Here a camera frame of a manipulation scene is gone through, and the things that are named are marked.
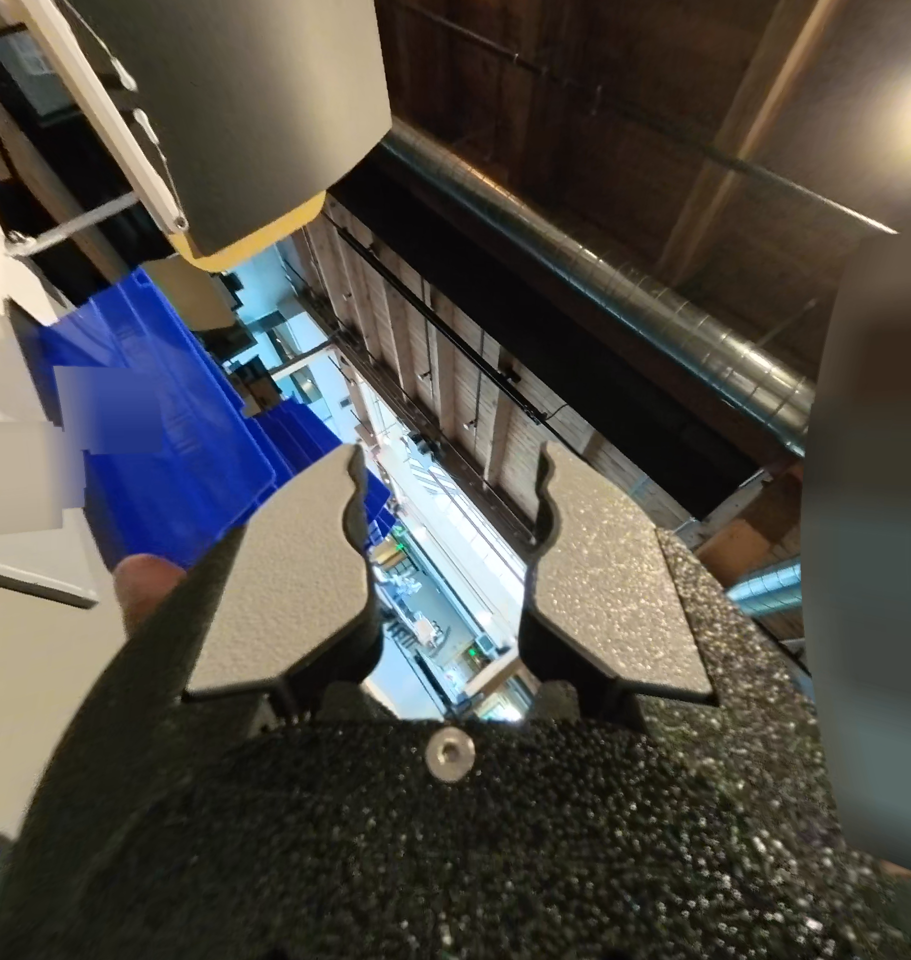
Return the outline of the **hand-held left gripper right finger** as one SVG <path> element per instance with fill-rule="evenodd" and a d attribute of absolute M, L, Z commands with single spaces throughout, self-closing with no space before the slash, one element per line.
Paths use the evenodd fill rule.
<path fill-rule="evenodd" d="M 623 490 L 556 441 L 543 444 L 536 547 L 519 653 L 541 682 L 710 703 L 714 690 L 658 530 Z"/>

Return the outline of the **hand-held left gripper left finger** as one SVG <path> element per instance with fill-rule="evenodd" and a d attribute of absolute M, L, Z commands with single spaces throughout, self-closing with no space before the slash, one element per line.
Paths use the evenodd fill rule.
<path fill-rule="evenodd" d="M 315 700 L 363 682 L 383 640 L 366 558 L 366 458 L 345 443 L 247 522 L 187 685 L 196 697 L 288 686 Z"/>

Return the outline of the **person's left hand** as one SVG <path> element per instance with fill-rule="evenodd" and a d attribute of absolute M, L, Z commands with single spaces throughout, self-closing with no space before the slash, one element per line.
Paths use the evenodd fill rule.
<path fill-rule="evenodd" d="M 187 571 L 165 558 L 137 554 L 121 560 L 112 576 L 114 596 L 130 636 L 185 580 Z"/>

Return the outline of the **blue plastic bin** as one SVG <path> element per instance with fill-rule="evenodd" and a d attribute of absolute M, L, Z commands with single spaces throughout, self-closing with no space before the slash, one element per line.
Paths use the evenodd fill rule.
<path fill-rule="evenodd" d="M 51 325 L 9 316 L 107 568 L 149 554 L 189 569 L 292 478 L 145 270 Z"/>

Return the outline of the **stack of blue bins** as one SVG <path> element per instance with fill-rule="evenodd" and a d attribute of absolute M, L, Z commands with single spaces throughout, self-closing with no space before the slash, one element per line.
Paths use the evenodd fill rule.
<path fill-rule="evenodd" d="M 245 426 L 274 474 L 269 491 L 259 495 L 257 504 L 265 502 L 273 492 L 342 445 L 342 440 L 309 405 L 293 399 L 285 399 L 269 410 L 247 417 Z M 395 525 L 390 497 L 389 487 L 367 470 L 364 496 L 367 550 L 380 544 Z"/>

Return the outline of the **wooden beam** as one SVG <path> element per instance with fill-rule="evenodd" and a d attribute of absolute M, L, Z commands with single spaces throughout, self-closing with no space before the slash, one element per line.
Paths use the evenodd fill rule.
<path fill-rule="evenodd" d="M 656 264 L 679 289 L 700 270 L 714 243 L 741 170 L 753 162 L 776 119 L 818 53 L 841 1 L 780 1 L 761 34 Z"/>

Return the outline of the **large metal air duct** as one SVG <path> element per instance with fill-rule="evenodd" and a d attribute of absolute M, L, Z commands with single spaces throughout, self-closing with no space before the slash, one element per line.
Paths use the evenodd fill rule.
<path fill-rule="evenodd" d="M 379 148 L 802 458 L 815 384 L 633 266 L 616 266 L 438 139 L 394 117 Z"/>

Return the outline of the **white metal frame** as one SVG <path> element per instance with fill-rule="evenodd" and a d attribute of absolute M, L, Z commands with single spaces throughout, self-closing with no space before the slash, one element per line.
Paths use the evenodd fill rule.
<path fill-rule="evenodd" d="M 147 116 L 135 110 L 142 137 L 154 147 L 161 169 L 150 160 L 56 2 L 13 2 L 55 73 L 107 148 L 135 196 L 171 243 L 184 238 L 187 216 L 172 182 L 169 163 Z"/>

